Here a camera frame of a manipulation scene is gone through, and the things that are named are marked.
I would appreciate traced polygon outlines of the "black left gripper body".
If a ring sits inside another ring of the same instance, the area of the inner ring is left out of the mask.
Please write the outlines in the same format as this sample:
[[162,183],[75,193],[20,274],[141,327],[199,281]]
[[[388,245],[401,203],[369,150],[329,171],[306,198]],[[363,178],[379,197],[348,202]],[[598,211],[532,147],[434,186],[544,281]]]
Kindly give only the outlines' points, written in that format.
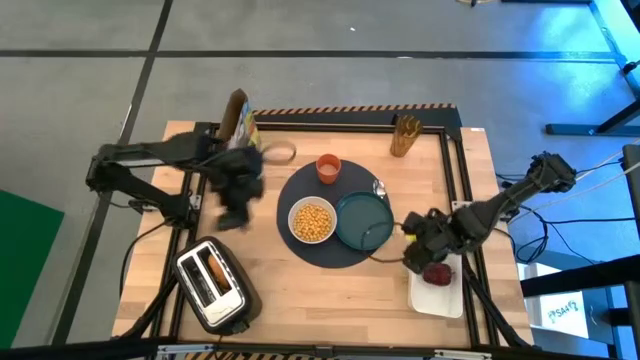
[[263,156],[254,146],[238,147],[216,154],[209,162],[212,190],[227,212],[247,212],[252,199],[264,194]]

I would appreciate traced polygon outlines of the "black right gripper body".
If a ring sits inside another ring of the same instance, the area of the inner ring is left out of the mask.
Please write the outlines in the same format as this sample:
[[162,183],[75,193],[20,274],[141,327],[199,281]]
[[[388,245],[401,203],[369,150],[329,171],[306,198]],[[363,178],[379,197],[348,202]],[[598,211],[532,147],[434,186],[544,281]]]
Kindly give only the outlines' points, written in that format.
[[411,211],[402,223],[402,230],[405,235],[415,237],[407,248],[419,248],[426,250],[447,249],[449,253],[449,216],[437,208],[431,208],[426,214],[419,214]]

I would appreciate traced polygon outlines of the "dark red apple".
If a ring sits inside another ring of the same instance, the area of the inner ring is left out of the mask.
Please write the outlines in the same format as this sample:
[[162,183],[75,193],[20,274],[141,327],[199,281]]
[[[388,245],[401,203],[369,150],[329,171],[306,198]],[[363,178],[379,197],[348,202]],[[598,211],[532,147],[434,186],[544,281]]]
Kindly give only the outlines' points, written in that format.
[[453,276],[454,271],[445,263],[431,263],[422,273],[424,282],[439,287],[449,286]]

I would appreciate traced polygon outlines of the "white ribbed bowl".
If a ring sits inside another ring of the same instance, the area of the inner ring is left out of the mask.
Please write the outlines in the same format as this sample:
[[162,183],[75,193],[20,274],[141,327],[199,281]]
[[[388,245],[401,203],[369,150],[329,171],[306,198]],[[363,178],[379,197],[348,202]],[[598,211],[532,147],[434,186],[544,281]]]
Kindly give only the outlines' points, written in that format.
[[[293,232],[293,218],[295,213],[305,204],[314,204],[314,205],[320,205],[322,207],[324,207],[325,209],[327,209],[331,215],[332,215],[332,219],[333,219],[333,229],[332,229],[332,233],[325,238],[323,241],[320,242],[316,242],[316,243],[307,243],[307,242],[303,242],[301,241]],[[300,200],[298,200],[291,208],[287,217],[287,224],[289,227],[289,230],[291,232],[291,234],[301,243],[304,244],[310,244],[310,245],[316,245],[316,244],[320,244],[326,240],[329,239],[329,237],[334,233],[334,231],[336,230],[337,227],[337,213],[336,210],[334,209],[333,205],[331,203],[329,203],[327,200],[325,200],[324,198],[321,197],[317,197],[317,196],[308,196],[308,197],[304,197]]]

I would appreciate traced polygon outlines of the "panda cereal box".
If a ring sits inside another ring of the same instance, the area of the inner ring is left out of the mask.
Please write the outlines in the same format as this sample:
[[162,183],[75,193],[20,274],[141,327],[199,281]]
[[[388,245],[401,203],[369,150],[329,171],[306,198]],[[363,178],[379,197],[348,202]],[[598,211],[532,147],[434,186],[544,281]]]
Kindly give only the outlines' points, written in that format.
[[216,137],[227,148],[254,146],[258,150],[262,149],[249,97],[242,89],[231,93]]

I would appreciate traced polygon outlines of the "dark teal plate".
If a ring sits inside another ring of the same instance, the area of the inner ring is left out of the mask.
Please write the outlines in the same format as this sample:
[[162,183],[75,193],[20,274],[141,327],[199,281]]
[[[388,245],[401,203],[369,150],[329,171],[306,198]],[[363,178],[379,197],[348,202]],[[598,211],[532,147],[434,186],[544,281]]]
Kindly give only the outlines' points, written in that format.
[[371,192],[353,192],[336,205],[339,239],[352,249],[372,252],[381,247],[392,235],[394,227],[373,228],[372,205],[376,197]]

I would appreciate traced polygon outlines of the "white rectangular tray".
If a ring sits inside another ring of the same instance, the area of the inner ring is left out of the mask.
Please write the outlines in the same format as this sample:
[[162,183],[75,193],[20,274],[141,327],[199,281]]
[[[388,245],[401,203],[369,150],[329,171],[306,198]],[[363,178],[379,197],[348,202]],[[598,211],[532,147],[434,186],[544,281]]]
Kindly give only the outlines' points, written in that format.
[[451,282],[447,286],[429,284],[421,275],[408,272],[408,304],[419,313],[459,318],[464,312],[461,256],[449,255],[444,263],[453,272]]

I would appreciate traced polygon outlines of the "bread slice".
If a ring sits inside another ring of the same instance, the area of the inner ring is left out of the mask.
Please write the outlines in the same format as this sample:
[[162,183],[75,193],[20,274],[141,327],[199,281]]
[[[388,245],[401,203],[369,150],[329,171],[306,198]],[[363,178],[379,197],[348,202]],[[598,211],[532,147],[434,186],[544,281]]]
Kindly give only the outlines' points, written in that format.
[[208,266],[212,272],[213,281],[218,288],[218,291],[221,295],[226,294],[230,289],[231,285],[229,284],[224,269],[217,261],[217,258],[214,255],[210,255],[208,257]]

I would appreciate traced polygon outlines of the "round dark placemat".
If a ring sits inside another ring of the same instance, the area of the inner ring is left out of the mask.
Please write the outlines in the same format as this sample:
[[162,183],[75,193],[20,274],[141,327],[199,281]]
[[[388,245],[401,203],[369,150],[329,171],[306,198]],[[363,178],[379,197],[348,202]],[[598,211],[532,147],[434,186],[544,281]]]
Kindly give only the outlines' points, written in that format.
[[314,163],[303,166],[288,179],[278,198],[277,227],[284,243],[299,258],[321,268],[350,267],[364,261],[377,250],[366,252],[352,249],[339,239],[335,231],[328,240],[320,244],[304,244],[289,230],[287,217],[290,208],[304,197],[324,198],[335,209],[338,202],[350,193],[373,193],[373,181],[376,179],[373,173],[354,162],[343,160],[341,163],[337,180],[329,185],[319,180]]

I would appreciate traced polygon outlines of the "yellow cereal balls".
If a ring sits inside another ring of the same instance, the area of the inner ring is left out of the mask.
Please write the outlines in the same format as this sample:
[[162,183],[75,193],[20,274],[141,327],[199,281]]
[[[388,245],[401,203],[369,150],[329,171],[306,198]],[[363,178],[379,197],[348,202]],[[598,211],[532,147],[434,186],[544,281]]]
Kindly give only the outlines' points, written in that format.
[[293,232],[303,242],[323,241],[332,233],[332,229],[332,215],[320,205],[305,204],[293,218]]

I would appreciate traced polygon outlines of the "silver black toaster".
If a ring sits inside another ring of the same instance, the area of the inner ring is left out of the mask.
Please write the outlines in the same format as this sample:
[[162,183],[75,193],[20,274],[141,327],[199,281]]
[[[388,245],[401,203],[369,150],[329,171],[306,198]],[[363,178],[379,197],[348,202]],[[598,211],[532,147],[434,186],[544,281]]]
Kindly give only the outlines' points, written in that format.
[[[221,295],[208,257],[222,266],[231,289]],[[246,331],[258,317],[262,301],[239,260],[215,237],[204,237],[177,253],[172,269],[201,327],[209,334],[231,336]]]

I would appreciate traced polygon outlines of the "orange cup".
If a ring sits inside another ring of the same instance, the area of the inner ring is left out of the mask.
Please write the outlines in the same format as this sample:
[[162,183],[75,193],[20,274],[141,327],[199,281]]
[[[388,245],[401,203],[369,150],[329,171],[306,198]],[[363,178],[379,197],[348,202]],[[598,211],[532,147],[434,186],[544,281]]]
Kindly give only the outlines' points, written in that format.
[[324,184],[333,184],[341,170],[341,160],[333,154],[323,154],[316,161],[319,180]]

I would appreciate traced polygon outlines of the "yellow black striped panel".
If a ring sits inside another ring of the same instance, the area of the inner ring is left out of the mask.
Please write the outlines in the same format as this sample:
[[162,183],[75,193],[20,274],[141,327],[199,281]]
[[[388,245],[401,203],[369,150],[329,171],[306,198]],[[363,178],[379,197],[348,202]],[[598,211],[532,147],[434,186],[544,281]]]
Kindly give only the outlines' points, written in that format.
[[328,106],[254,110],[261,130],[392,133],[396,118],[411,115],[425,134],[446,134],[461,141],[461,119],[451,103]]

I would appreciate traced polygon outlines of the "white printed box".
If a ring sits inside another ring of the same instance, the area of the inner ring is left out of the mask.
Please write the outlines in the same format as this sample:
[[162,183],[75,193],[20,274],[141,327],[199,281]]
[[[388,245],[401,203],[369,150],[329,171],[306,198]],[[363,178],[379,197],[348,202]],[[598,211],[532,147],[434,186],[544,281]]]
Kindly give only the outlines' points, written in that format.
[[588,338],[588,321],[581,291],[524,299],[533,328]]

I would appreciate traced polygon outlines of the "green floor mat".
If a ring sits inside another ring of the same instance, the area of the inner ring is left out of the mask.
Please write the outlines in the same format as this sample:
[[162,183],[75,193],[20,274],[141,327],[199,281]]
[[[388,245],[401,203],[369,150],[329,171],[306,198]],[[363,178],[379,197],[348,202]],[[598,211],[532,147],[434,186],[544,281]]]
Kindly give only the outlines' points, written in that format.
[[64,213],[0,190],[0,349],[11,346]]

